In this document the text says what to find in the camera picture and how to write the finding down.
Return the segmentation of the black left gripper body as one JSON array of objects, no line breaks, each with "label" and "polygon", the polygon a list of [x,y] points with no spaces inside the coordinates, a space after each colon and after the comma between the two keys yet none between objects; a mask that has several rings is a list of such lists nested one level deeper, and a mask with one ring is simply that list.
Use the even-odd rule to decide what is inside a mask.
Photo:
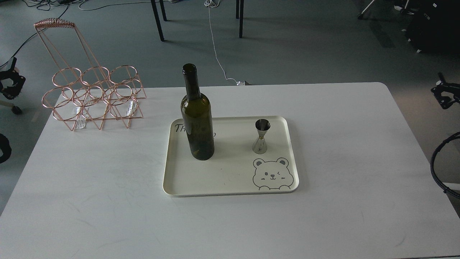
[{"label": "black left gripper body", "polygon": [[1,66],[0,86],[1,94],[9,100],[13,100],[21,93],[26,78],[16,71],[17,58],[10,58],[5,65]]}]

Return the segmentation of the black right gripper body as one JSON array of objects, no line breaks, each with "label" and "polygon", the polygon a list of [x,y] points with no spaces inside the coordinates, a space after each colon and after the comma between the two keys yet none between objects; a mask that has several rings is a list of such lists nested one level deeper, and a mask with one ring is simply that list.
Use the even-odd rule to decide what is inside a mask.
[{"label": "black right gripper body", "polygon": [[442,72],[438,72],[439,81],[431,88],[431,92],[442,109],[448,109],[455,103],[460,103],[460,84],[449,83]]}]

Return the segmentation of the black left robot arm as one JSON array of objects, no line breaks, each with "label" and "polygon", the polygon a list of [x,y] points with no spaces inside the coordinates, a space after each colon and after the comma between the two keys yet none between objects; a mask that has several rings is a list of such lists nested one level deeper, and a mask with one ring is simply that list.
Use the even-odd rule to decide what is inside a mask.
[{"label": "black left robot arm", "polygon": [[[7,65],[9,65],[8,69],[2,69],[0,72],[1,81],[4,81],[4,80],[11,81],[11,84],[8,86],[5,86],[2,82],[0,84],[1,94],[9,100],[13,100],[16,97],[18,97],[18,95],[20,95],[21,90],[26,81],[26,78],[20,75],[19,72],[16,71],[15,69],[16,62],[17,62],[16,57],[10,58],[10,60],[7,61],[6,63]],[[10,142],[8,138],[3,134],[0,135],[0,148],[1,148],[1,153],[2,153],[0,157],[0,162],[3,163],[10,158],[11,153],[12,153]]]}]

